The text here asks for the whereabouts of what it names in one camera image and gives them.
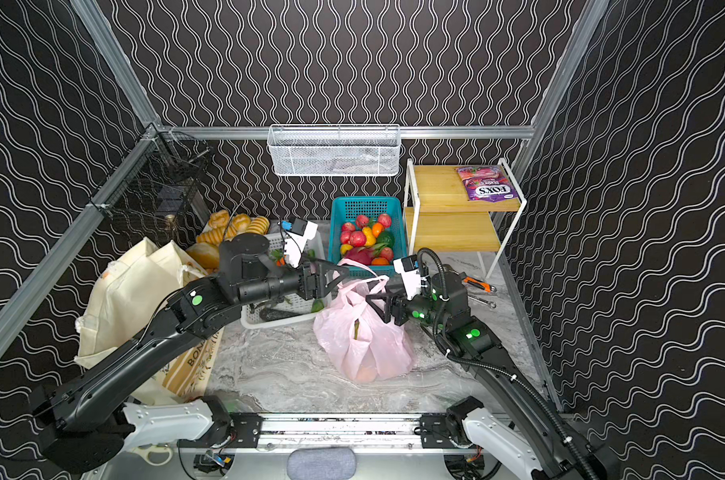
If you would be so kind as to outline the white plastic vegetable basket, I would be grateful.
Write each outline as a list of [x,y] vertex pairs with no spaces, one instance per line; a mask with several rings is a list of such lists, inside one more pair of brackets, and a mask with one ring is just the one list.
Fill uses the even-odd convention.
[[[270,233],[266,234],[270,242],[270,251],[284,250],[284,241],[288,240],[288,234]],[[324,251],[324,240],[320,230],[314,238],[308,240],[304,253],[316,254],[318,259],[326,259]],[[282,297],[280,302],[268,300],[254,305],[242,307],[240,323],[246,329],[264,329],[288,326],[304,321],[314,320],[316,313],[324,309],[330,303],[330,296],[322,299],[304,300],[298,294],[288,294]]]

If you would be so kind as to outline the pink plastic grocery bag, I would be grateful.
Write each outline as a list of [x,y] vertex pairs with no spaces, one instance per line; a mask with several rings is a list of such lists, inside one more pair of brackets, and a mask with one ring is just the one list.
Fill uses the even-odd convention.
[[[344,260],[348,270],[358,262]],[[384,293],[387,275],[370,274],[334,286],[332,301],[316,314],[314,335],[336,370],[353,382],[366,383],[408,374],[415,363],[410,338],[402,326],[384,323],[365,302]]]

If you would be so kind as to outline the cream canvas tote bag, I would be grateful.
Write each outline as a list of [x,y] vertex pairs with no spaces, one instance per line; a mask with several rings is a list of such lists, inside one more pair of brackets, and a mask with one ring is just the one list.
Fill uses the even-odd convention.
[[[142,239],[110,262],[94,283],[86,311],[76,320],[80,336],[76,364],[94,368],[148,326],[166,295],[206,274],[178,244],[170,241],[160,247]],[[196,341],[152,373],[132,397],[146,405],[168,405],[204,395],[220,338],[222,332]]]

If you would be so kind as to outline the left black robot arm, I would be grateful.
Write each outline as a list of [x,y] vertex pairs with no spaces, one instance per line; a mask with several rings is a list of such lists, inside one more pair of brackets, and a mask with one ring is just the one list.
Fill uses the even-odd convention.
[[322,299],[350,275],[348,268],[321,259],[279,266],[268,251],[270,242],[253,233],[222,243],[218,273],[168,295],[148,326],[86,374],[36,390],[30,411],[42,426],[42,458],[81,474],[152,444],[226,443],[232,418],[212,396],[166,406],[135,404],[130,396],[162,366],[240,319],[244,306],[290,294]]

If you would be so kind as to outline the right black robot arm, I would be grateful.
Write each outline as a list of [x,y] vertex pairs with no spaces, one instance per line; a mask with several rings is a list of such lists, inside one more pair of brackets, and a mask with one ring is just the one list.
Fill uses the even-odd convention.
[[609,447],[590,443],[521,373],[499,337],[475,316],[469,288],[487,283],[457,272],[422,248],[399,260],[396,276],[366,303],[386,322],[419,321],[438,352],[469,372],[500,404],[502,422],[474,397],[446,410],[427,436],[458,448],[479,447],[518,479],[617,479],[620,462]]

